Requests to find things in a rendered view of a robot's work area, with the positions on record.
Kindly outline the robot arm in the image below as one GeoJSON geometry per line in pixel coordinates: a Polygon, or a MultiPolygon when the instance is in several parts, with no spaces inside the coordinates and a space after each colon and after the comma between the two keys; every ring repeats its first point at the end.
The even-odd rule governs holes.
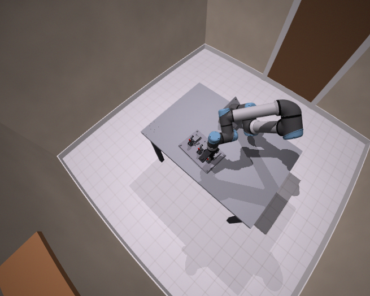
{"type": "Polygon", "coordinates": [[[209,134],[207,149],[199,157],[202,163],[212,154],[210,151],[217,149],[218,144],[221,145],[238,139],[238,133],[232,125],[232,122],[235,121],[242,120],[243,131],[246,136],[256,136],[258,135],[257,132],[277,133],[279,136],[283,136],[284,140],[303,136],[301,109],[296,103],[289,100],[279,99],[273,103],[263,105],[254,103],[232,104],[229,108],[221,109],[218,112],[221,133],[213,131],[209,134]],[[281,116],[281,119],[279,121],[255,120],[258,117],[271,115],[281,116]]]}

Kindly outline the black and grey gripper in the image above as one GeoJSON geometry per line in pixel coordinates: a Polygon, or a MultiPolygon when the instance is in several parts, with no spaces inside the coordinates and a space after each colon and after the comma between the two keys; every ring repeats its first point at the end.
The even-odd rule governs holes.
{"type": "MultiPolygon", "coordinates": [[[[208,149],[208,151],[210,150],[208,149]]],[[[209,156],[208,161],[212,161],[214,159],[214,154],[219,152],[219,148],[217,148],[217,150],[215,151],[210,151],[210,152],[212,152],[212,154],[209,156]]]]}

